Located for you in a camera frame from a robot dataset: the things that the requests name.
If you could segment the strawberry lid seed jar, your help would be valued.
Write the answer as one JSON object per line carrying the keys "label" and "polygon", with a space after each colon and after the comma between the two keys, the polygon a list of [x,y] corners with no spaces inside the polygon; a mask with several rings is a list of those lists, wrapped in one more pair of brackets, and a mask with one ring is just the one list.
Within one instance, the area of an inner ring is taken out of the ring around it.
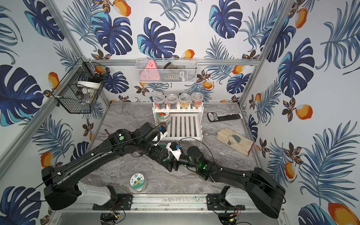
{"label": "strawberry lid seed jar", "polygon": [[163,126],[168,126],[171,122],[170,113],[169,112],[157,112],[157,123],[162,124]]}

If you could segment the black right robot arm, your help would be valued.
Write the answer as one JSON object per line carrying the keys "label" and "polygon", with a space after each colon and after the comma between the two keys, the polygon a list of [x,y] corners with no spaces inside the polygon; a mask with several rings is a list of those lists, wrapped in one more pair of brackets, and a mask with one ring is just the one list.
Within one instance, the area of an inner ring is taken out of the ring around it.
{"label": "black right robot arm", "polygon": [[160,159],[160,164],[170,172],[177,171],[180,166],[190,167],[204,181],[224,183],[246,191],[255,207],[270,218],[278,218],[285,203],[285,189],[259,167],[244,171],[219,166],[206,159],[198,147],[192,146],[187,154],[183,154],[176,143],[162,148]]}

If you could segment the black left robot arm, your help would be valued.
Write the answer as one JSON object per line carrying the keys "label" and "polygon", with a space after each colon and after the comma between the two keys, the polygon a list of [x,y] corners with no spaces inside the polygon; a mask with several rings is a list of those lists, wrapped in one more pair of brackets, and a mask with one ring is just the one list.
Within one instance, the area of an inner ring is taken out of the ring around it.
{"label": "black left robot arm", "polygon": [[57,168],[44,168],[42,180],[46,186],[46,202],[56,211],[67,208],[82,195],[78,185],[81,179],[108,162],[134,152],[146,155],[168,171],[172,171],[174,161],[179,160],[182,153],[176,142],[168,143],[165,148],[159,145],[166,135],[167,130],[164,126],[155,126],[150,122],[135,131],[119,129],[98,147],[71,162]]}

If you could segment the white slatted wooden shelf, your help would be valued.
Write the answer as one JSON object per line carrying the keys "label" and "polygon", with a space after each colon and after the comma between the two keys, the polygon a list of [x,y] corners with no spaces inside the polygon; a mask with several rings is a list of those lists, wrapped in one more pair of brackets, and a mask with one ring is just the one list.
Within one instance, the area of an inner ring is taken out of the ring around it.
{"label": "white slatted wooden shelf", "polygon": [[203,139],[201,125],[203,118],[203,104],[199,108],[190,105],[188,109],[181,109],[180,103],[177,103],[177,108],[171,110],[168,109],[167,104],[164,109],[156,109],[153,103],[152,110],[156,123],[158,123],[156,113],[170,113],[171,122],[166,127],[167,136],[163,138],[164,141],[179,141],[185,138],[194,138],[199,141]]}

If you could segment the clear lidless jar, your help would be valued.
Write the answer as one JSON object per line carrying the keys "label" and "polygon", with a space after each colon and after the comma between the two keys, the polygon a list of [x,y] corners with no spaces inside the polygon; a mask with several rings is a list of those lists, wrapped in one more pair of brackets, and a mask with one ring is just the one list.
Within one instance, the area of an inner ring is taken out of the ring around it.
{"label": "clear lidless jar", "polygon": [[153,103],[156,109],[164,109],[166,105],[166,98],[163,94],[157,94],[153,97]]}
{"label": "clear lidless jar", "polygon": [[175,94],[169,94],[166,96],[166,102],[168,109],[176,109],[178,103],[178,96]]}

